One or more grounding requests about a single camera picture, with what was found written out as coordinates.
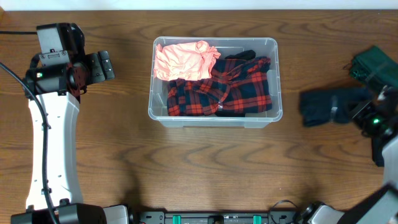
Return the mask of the black fuzzy sweater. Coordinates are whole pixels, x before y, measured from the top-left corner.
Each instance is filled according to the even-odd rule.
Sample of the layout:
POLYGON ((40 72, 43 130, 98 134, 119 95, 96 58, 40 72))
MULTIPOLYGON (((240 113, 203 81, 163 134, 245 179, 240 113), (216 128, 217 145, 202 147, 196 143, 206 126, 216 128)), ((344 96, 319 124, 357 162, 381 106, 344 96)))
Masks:
MULTIPOLYGON (((225 59, 239 59, 239 60, 251 60, 256 57, 256 53, 253 50, 246 50, 241 53, 235 54, 235 55, 229 55, 226 56, 225 59)), ((215 113, 216 116, 218 117, 245 117, 244 113, 235 113, 235 112, 227 112, 223 111, 221 107, 219 107, 219 110, 215 113)))

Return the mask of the clear plastic storage bin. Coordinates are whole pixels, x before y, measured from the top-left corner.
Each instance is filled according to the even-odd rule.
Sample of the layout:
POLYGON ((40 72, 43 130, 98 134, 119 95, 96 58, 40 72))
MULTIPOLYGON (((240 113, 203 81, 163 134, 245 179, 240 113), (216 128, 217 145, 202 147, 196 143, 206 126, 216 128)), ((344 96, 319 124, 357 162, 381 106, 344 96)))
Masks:
POLYGON ((152 73, 150 76, 148 115, 160 122, 166 128, 181 128, 187 126, 208 127, 244 127, 265 128, 268 124, 278 122, 283 116, 282 93, 280 85, 279 49, 278 43, 271 37, 171 37, 160 36, 155 39, 153 48, 173 44, 198 42, 204 40, 210 46, 217 48, 221 58, 235 55, 245 50, 255 51, 258 57, 268 57, 271 60, 267 72, 269 93, 272 108, 262 113, 248 113, 245 117, 211 116, 169 116, 167 112, 167 85, 152 73))

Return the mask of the black garment with tape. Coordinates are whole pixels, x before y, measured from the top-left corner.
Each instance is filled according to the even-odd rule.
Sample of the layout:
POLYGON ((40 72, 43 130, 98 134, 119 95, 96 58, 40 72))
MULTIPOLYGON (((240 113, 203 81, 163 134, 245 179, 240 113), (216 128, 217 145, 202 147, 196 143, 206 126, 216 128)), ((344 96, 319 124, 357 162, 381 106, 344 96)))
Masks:
POLYGON ((309 128, 326 123, 350 123, 349 107, 372 98, 369 90, 360 87, 303 92, 299 103, 303 125, 309 128))

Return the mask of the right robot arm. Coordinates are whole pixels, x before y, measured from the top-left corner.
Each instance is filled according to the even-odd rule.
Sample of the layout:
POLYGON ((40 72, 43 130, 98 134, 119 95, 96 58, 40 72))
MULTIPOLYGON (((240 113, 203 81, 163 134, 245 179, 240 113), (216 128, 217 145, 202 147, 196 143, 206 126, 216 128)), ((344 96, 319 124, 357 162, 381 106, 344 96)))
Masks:
POLYGON ((302 103, 320 107, 330 120, 352 121, 371 140, 372 160, 383 167, 383 182, 353 208, 342 212, 323 202, 312 203, 298 217, 301 223, 389 223, 397 220, 397 89, 384 86, 374 101, 362 88, 309 91, 302 103))

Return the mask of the red navy plaid shirt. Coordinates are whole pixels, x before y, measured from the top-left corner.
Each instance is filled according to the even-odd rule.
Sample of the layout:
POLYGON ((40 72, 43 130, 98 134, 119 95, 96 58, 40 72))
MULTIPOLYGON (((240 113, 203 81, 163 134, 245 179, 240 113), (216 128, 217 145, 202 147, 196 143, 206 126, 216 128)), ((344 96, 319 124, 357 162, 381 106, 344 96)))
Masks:
POLYGON ((272 109, 267 72, 269 57, 217 60, 212 77, 199 81, 173 80, 168 84, 169 116, 242 116, 272 109))

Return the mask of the dark green folded garment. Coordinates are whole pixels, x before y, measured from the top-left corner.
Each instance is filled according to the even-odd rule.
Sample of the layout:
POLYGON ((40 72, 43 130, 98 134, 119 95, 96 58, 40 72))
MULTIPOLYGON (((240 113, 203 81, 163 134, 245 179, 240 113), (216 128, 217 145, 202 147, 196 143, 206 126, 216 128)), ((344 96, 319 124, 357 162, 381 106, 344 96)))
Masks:
POLYGON ((385 86, 397 89, 397 62, 376 46, 354 56, 349 75, 374 92, 385 86))

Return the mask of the pink shirt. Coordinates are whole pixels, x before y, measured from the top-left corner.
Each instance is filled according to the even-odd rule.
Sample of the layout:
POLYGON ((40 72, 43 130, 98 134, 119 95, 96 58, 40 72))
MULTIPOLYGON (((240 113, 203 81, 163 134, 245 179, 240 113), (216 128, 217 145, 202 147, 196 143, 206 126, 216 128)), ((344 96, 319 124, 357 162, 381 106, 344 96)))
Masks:
POLYGON ((155 48, 154 76, 159 80, 199 81, 211 78, 211 71, 221 54, 216 47, 201 40, 155 48))

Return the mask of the dark navy folded garment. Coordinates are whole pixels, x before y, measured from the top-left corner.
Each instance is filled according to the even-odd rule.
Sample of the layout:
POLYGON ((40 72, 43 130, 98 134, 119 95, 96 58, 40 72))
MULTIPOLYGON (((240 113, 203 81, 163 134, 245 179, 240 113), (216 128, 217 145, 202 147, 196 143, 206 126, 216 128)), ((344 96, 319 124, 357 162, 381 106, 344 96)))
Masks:
POLYGON ((378 167, 384 167, 384 158, 382 156, 382 149, 385 145, 385 142, 381 138, 372 138, 371 146, 372 146, 372 160, 378 167))

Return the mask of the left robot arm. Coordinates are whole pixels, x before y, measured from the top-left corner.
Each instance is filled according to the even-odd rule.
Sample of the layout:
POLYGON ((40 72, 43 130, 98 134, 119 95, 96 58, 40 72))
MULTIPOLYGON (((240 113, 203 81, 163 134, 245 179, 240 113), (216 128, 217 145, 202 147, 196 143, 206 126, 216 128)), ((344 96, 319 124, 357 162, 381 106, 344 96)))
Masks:
POLYGON ((74 23, 37 26, 41 52, 24 78, 34 148, 32 181, 24 213, 11 223, 129 223, 127 206, 83 201, 76 170, 76 122, 88 85, 114 78, 109 53, 86 54, 85 36, 74 23))

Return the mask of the black mounting rail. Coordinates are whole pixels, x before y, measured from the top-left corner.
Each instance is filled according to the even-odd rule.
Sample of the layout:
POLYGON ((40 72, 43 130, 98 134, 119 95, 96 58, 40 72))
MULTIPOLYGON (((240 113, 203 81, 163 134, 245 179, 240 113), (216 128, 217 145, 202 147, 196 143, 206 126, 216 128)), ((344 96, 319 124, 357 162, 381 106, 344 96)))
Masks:
POLYGON ((273 224, 300 223, 295 211, 205 213, 146 211, 129 214, 133 224, 273 224))

